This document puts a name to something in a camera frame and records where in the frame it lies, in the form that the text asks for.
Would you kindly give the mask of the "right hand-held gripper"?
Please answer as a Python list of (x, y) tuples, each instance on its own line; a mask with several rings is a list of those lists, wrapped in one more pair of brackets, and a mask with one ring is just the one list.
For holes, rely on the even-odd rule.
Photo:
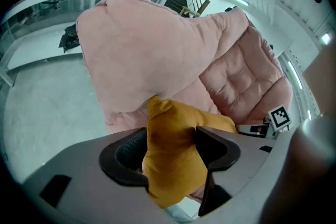
[(263, 124), (240, 124), (236, 125), (236, 130), (242, 135), (276, 139), (278, 132), (289, 130), (291, 122), (286, 108), (283, 105), (280, 105), (268, 112), (268, 115), (264, 118)]

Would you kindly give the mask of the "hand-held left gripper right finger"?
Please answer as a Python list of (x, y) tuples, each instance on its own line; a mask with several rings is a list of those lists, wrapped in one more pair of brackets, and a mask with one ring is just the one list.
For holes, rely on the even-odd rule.
[(210, 127), (195, 130), (207, 168), (201, 217), (259, 217), (286, 158), (286, 134), (276, 140)]

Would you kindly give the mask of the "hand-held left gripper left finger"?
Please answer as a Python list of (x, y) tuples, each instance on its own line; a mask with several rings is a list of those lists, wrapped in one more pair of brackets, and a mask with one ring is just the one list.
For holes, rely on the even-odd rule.
[(143, 127), (80, 142), (34, 171), (23, 190), (52, 223), (173, 223), (138, 172), (145, 151)]

